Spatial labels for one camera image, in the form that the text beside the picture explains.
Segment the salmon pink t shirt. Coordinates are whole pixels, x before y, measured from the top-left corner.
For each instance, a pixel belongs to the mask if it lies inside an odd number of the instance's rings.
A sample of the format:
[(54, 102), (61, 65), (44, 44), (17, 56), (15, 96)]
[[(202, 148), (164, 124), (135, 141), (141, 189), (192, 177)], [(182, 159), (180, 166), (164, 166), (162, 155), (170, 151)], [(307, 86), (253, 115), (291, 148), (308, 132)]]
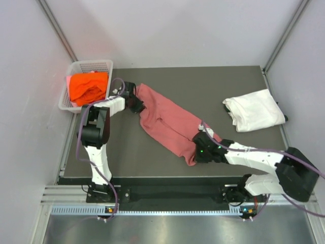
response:
[(196, 145), (192, 139), (199, 132), (201, 119), (143, 83), (137, 87), (137, 97), (145, 106), (140, 112), (144, 131), (176, 156), (185, 158), (188, 166), (194, 166)]

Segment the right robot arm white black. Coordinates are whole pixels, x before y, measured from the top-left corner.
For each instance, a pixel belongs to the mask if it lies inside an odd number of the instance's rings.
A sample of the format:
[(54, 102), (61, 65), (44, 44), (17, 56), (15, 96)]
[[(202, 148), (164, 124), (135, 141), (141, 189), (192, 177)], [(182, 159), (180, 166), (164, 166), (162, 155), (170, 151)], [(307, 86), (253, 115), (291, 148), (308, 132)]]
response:
[(217, 142), (210, 129), (200, 129), (193, 137), (197, 163), (224, 163), (262, 171), (262, 175), (246, 174), (233, 190), (243, 201), (262, 194), (286, 194), (308, 202), (318, 181), (317, 168), (295, 147), (286, 151), (260, 150), (232, 140)]

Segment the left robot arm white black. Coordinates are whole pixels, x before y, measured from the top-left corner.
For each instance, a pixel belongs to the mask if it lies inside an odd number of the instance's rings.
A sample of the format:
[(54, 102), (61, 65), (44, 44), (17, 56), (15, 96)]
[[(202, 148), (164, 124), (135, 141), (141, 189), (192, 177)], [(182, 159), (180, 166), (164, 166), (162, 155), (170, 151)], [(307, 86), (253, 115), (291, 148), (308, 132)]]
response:
[(102, 100), (84, 105), (81, 110), (79, 128), (76, 130), (76, 157), (83, 146), (91, 166), (91, 183), (88, 184), (87, 203), (107, 203), (116, 200), (117, 192), (111, 183), (112, 173), (107, 157), (110, 137), (110, 118), (129, 109), (133, 113), (144, 110), (143, 102), (136, 96), (137, 88), (132, 82), (121, 82), (121, 87)]

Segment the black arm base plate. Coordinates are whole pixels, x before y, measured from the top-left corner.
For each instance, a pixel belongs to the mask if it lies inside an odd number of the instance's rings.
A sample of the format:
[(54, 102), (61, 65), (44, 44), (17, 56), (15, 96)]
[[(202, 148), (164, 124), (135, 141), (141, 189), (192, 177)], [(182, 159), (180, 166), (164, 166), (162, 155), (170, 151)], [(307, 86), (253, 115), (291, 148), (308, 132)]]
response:
[(119, 203), (123, 209), (140, 206), (150, 208), (183, 209), (195, 206), (242, 203), (243, 200), (234, 194), (226, 195), (226, 188), (215, 186), (120, 186), (115, 189), (109, 186), (90, 186), (87, 192), (87, 203)]

